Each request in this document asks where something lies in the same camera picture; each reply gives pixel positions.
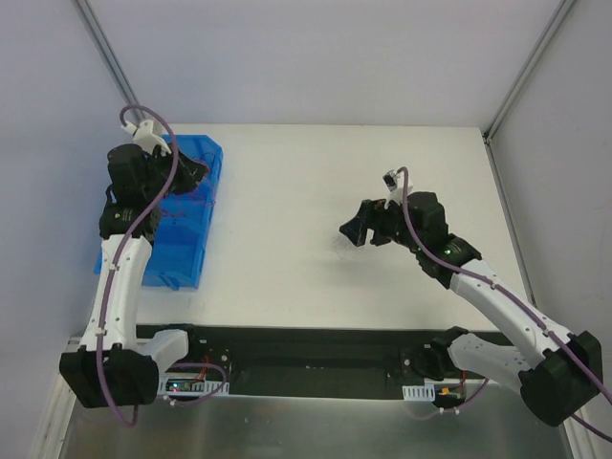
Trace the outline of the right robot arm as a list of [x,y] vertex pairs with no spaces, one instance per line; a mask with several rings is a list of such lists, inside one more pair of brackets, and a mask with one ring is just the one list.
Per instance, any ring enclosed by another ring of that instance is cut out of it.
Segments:
[[420,376],[441,381],[460,370],[479,374],[517,393],[548,426],[559,426],[598,395],[610,397],[600,342],[547,318],[506,287],[477,249],[449,231],[435,193],[415,192],[404,202],[364,200],[339,231],[356,247],[407,248],[425,274],[465,299],[510,341],[497,345],[452,327],[412,357]]

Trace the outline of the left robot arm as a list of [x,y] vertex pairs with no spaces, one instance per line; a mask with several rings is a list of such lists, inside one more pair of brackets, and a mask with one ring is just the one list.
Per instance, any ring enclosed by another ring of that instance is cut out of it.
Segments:
[[137,309],[162,219],[156,198],[195,190],[209,168],[180,151],[145,151],[134,143],[113,148],[107,160],[111,183],[98,223],[96,298],[77,350],[63,353],[59,362],[61,376],[86,408],[151,404],[166,370],[175,365],[193,371],[203,353],[184,328],[164,327],[140,344]]

